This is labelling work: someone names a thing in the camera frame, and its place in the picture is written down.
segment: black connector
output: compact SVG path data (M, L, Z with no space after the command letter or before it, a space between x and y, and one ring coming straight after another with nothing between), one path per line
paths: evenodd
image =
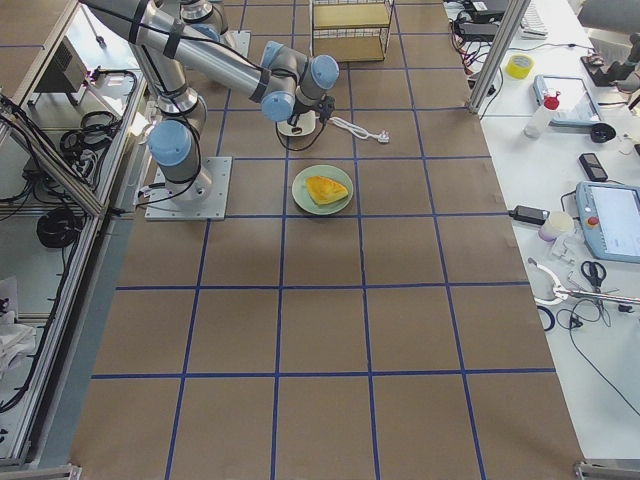
M549 216L549 210L518 205L513 210L509 210L509 216L519 222L542 225Z

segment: plate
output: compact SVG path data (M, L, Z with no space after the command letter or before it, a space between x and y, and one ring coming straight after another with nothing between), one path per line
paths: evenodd
M307 178L314 177L316 175L327 177L341 183L347 188L349 195L337 202L329 203L327 205L316 204L309 195L305 185L305 180ZM315 215L331 215L332 213L339 212L349 204L353 197L353 182L351 181L351 178L349 178L349 175L338 167L334 167L332 165L314 165L312 167L305 168L296 175L296 178L293 179L293 184L291 185L291 193L295 202L303 210Z

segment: keyboard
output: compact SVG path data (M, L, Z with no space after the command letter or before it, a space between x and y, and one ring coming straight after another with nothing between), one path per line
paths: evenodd
M540 15L538 15L538 10L536 10L536 6L533 1L534 0L531 0L522 21L520 22L520 38L544 40L549 36L549 31L542 22L542 19L540 19Z

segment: yellow tape roll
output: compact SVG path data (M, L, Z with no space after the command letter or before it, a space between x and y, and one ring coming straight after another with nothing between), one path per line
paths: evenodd
M507 63L506 71L513 78L522 80L533 68L533 58L528 55L512 55Z

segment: spray bottle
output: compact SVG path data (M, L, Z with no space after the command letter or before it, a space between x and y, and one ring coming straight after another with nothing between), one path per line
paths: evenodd
M544 102L538 107L536 113L533 114L527 126L524 127L524 134L529 138L538 138L553 119L553 116L560 105L558 96L560 92L556 92L555 96L549 93L544 94Z

